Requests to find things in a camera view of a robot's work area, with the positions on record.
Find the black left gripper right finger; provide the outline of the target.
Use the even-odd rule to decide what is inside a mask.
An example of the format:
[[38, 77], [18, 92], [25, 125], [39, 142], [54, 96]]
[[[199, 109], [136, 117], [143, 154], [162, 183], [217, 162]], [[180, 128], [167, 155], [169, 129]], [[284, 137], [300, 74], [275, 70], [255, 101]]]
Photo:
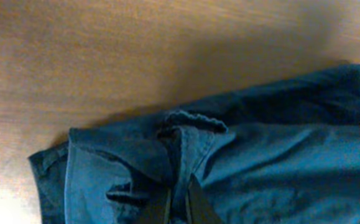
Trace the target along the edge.
[[188, 224], [223, 224], [194, 174], [190, 176], [185, 205]]

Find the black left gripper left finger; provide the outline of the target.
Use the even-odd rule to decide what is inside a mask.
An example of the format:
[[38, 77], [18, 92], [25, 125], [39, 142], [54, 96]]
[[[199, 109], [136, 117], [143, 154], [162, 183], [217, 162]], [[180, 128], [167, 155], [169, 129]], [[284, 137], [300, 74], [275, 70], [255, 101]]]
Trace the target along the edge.
[[161, 190], [154, 195], [136, 220], [136, 224], [169, 224], [172, 191]]

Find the navy blue shorts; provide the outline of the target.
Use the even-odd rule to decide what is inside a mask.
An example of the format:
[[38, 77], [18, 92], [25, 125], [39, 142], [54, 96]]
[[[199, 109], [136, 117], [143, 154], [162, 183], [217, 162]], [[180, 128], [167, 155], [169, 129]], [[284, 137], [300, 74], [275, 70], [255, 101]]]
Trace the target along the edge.
[[223, 223], [360, 223], [360, 65], [91, 129], [30, 156], [43, 223], [136, 223], [195, 175]]

